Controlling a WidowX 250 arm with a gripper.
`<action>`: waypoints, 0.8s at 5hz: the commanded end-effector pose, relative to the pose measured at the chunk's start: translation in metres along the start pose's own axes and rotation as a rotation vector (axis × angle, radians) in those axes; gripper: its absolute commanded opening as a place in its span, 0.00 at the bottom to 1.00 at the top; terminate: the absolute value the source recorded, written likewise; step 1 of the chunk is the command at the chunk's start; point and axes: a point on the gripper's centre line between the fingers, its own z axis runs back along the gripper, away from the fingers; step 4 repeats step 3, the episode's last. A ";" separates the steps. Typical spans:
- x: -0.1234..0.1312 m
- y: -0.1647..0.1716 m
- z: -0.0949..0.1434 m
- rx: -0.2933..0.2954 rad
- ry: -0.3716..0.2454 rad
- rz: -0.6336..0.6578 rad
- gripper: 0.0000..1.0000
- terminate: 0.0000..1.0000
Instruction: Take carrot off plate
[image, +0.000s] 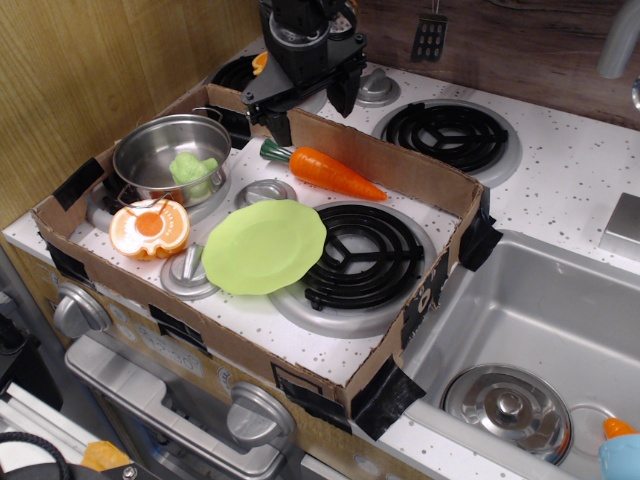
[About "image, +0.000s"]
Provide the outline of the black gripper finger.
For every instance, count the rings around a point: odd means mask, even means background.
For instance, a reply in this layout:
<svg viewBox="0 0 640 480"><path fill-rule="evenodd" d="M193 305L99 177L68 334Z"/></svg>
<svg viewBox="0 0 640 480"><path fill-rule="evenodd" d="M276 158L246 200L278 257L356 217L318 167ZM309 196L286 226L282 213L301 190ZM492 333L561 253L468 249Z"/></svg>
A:
<svg viewBox="0 0 640 480"><path fill-rule="evenodd" d="M330 71L326 87L327 98L343 118L353 111L361 74L361 68L337 68Z"/></svg>
<svg viewBox="0 0 640 480"><path fill-rule="evenodd" d="M291 128L286 112L270 112L267 114L268 129L275 142L282 147L292 145Z"/></svg>

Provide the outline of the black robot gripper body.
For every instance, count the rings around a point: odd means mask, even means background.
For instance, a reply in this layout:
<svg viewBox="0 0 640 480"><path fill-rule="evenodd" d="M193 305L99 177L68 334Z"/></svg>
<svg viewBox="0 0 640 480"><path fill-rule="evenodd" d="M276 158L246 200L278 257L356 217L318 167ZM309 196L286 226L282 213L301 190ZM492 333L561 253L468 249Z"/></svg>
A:
<svg viewBox="0 0 640 480"><path fill-rule="evenodd" d="M241 95L253 123L266 123L268 113L287 113L312 95L326 93L331 70L363 71L366 66L367 38L357 30L345 40L334 41L329 38L329 20L309 36L277 21L273 14L264 14L261 26L268 62Z"/></svg>

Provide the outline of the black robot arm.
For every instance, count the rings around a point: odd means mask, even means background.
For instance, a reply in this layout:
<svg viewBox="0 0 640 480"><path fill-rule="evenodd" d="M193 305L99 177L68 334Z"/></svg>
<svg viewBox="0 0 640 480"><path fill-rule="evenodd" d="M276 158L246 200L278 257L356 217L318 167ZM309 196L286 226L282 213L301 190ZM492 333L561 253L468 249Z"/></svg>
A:
<svg viewBox="0 0 640 480"><path fill-rule="evenodd" d="M354 1L262 1L267 60L241 95L252 124L290 146L288 112L324 91L342 116L351 114L366 66L366 36Z"/></svg>

